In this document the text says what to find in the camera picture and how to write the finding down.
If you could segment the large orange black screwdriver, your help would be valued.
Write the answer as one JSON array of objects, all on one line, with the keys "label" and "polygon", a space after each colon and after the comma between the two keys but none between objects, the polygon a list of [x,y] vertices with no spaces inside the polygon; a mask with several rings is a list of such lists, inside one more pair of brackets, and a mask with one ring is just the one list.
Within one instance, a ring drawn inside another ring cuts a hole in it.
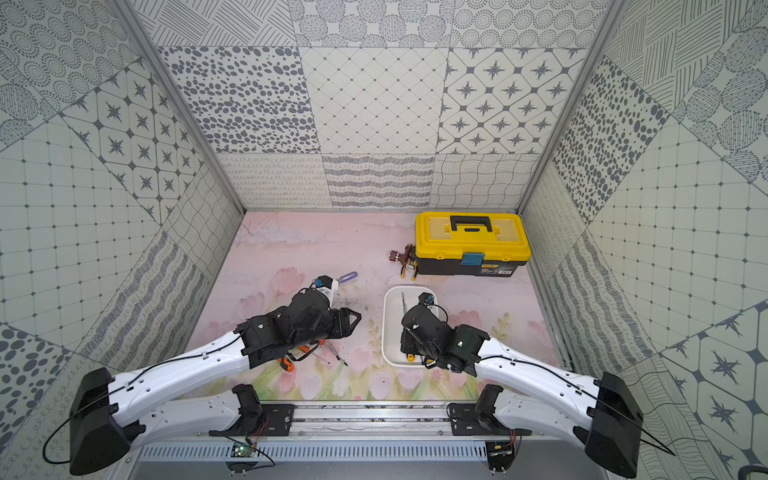
[{"label": "large orange black screwdriver", "polygon": [[327,348],[333,356],[344,366],[347,366],[348,363],[341,358],[339,352],[335,349],[333,344],[329,340],[319,340],[315,344],[307,345],[307,346],[301,346],[299,347],[299,350],[304,354],[310,354],[314,353],[318,348],[325,347]]}]

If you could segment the blue transparent handle screwdriver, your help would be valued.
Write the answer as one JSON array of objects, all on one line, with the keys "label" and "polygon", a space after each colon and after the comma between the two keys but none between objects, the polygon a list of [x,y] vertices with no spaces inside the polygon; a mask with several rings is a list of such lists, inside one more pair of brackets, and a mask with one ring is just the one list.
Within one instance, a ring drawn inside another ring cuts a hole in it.
[{"label": "blue transparent handle screwdriver", "polygon": [[349,272],[349,273],[341,276],[338,279],[338,281],[339,281],[340,284],[344,284],[344,283],[347,283],[347,282],[350,282],[350,281],[356,279],[357,276],[358,276],[358,273],[356,271],[352,271],[352,272]]}]

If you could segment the white plastic storage box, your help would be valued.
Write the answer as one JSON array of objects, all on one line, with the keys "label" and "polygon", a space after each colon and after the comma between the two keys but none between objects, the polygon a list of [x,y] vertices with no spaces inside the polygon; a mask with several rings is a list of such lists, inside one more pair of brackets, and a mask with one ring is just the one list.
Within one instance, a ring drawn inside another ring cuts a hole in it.
[{"label": "white plastic storage box", "polygon": [[388,364],[396,368],[419,368],[422,361],[419,355],[414,356],[415,361],[411,363],[407,361],[407,355],[400,351],[400,339],[403,331],[401,322],[404,317],[401,292],[405,292],[410,308],[417,305],[418,296],[423,292],[433,294],[434,299],[437,299],[437,296],[427,287],[413,285],[394,286],[384,296],[381,339],[383,358]]}]

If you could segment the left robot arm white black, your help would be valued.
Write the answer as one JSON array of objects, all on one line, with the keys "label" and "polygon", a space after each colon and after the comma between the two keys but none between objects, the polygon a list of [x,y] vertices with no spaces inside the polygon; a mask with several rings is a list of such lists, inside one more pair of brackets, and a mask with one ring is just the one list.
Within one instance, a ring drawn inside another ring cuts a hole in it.
[{"label": "left robot arm white black", "polygon": [[232,331],[185,354],[131,372],[105,368],[86,374],[69,413],[69,472],[84,476],[161,439],[206,433],[243,437],[278,426],[252,385],[198,400],[184,394],[214,380],[291,359],[294,350],[352,335],[362,316],[333,307],[335,281],[300,290],[291,302],[251,317]]}]

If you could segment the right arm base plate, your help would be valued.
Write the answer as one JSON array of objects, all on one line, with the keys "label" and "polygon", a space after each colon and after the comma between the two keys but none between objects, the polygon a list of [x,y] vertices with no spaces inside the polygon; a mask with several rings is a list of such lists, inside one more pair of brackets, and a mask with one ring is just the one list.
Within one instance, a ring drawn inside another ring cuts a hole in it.
[{"label": "right arm base plate", "polygon": [[446,413],[453,436],[531,436],[529,429],[511,430],[502,425],[493,416],[480,415],[475,411],[474,403],[449,403]]}]

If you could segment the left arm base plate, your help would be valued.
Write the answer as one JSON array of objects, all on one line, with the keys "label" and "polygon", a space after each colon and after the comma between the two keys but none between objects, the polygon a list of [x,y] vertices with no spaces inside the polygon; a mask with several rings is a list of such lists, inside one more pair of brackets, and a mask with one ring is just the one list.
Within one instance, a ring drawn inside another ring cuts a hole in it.
[{"label": "left arm base plate", "polygon": [[286,403],[238,407],[234,420],[228,422],[226,428],[213,429],[208,434],[211,437],[285,437],[290,433],[295,410],[294,404]]}]

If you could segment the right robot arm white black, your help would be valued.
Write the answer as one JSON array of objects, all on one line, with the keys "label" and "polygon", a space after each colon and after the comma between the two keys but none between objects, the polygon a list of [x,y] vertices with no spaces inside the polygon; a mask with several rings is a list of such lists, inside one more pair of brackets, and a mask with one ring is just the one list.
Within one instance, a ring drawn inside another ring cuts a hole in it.
[{"label": "right robot arm white black", "polygon": [[544,434],[582,445],[605,470],[636,478],[644,415],[626,382],[609,372],[581,375],[528,357],[487,332],[440,320],[424,305],[402,318],[401,350],[440,368],[486,381],[478,419],[509,430]]}]

